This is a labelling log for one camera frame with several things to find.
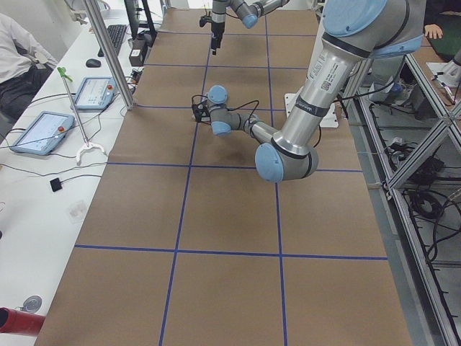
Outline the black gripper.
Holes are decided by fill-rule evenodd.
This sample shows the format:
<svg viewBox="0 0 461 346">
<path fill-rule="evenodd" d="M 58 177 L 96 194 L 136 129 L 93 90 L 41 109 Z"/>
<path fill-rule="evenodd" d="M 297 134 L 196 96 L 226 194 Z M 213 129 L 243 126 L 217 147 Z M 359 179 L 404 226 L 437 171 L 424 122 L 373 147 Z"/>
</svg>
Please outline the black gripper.
<svg viewBox="0 0 461 346">
<path fill-rule="evenodd" d="M 223 34 L 225 32 L 225 22 L 212 22 L 211 25 L 212 31 L 212 40 L 211 40 L 211 48 L 212 48 L 212 55 L 217 55 L 217 49 L 220 48 Z"/>
</svg>

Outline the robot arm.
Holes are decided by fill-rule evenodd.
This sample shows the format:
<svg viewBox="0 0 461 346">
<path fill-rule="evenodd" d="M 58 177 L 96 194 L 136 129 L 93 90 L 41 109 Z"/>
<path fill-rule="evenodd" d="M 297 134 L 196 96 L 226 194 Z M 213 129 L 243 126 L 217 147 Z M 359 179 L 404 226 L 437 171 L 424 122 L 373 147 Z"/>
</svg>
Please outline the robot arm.
<svg viewBox="0 0 461 346">
<path fill-rule="evenodd" d="M 200 107 L 212 131 L 233 130 L 259 142 L 256 170 L 269 182 L 303 179 L 317 169 L 318 155 L 309 141 L 348 79 L 364 59 L 412 53 L 423 40 L 425 1 L 327 1 L 321 13 L 323 49 L 308 69 L 305 83 L 285 94 L 287 119 L 279 130 L 256 115 L 229 108 L 227 90 L 212 86 Z"/>
<path fill-rule="evenodd" d="M 288 3 L 289 1 L 284 0 L 256 1 L 253 4 L 247 4 L 244 0 L 213 1 L 211 12 L 203 16 L 200 20 L 201 27 L 207 22 L 211 24 L 212 39 L 210 48 L 212 54 L 215 56 L 217 50 L 220 48 L 225 32 L 225 21 L 228 8 L 232 9 L 245 28 L 250 29 L 258 22 L 260 17 Z"/>
</svg>

